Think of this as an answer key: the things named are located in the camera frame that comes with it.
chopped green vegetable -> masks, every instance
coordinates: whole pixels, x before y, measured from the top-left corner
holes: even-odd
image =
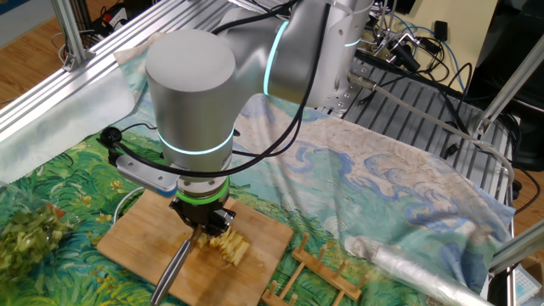
[[[72,225],[59,220],[64,212],[51,205],[36,213],[17,212],[2,231],[0,284],[17,281],[53,251]]]

green led ring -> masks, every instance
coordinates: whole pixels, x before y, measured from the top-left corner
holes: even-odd
[[[213,196],[210,196],[209,198],[196,199],[196,198],[193,198],[193,197],[182,194],[181,191],[179,191],[179,190],[178,190],[178,192],[176,192],[176,196],[181,201],[184,201],[184,202],[192,204],[192,205],[206,205],[206,204],[210,204],[213,201],[217,201],[217,200],[219,200],[219,198],[224,196],[224,194],[226,194],[229,191],[229,186],[230,186],[230,179],[229,179],[229,177],[227,177],[227,179],[225,180],[225,183],[223,184],[223,188],[221,188],[221,190],[217,194],[215,194]]]

chopped vegetable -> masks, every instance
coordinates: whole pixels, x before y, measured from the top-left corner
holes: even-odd
[[[206,234],[202,234],[197,241],[198,247],[204,247],[207,239]],[[221,236],[210,239],[209,246],[219,249],[224,260],[237,266],[250,245],[244,241],[244,237],[240,233],[228,228]]]
[[[17,281],[53,251],[72,229],[60,218],[64,211],[47,204],[36,213],[17,212],[3,229],[0,241],[0,284]]]

metal tool handle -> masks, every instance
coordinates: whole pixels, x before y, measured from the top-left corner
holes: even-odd
[[[170,290],[174,280],[178,277],[179,271],[185,263],[185,259],[187,259],[187,256],[193,251],[193,248],[195,248],[196,239],[201,235],[201,232],[201,227],[196,227],[191,237],[184,241],[178,252],[176,252],[176,255],[173,256],[167,268],[162,273],[161,279],[156,284],[155,291],[150,300],[151,306],[160,305],[162,299],[168,294],[168,290]]]

plastic bag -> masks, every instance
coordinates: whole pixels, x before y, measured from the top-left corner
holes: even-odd
[[[30,273],[78,223],[74,214],[0,182],[0,285]]]

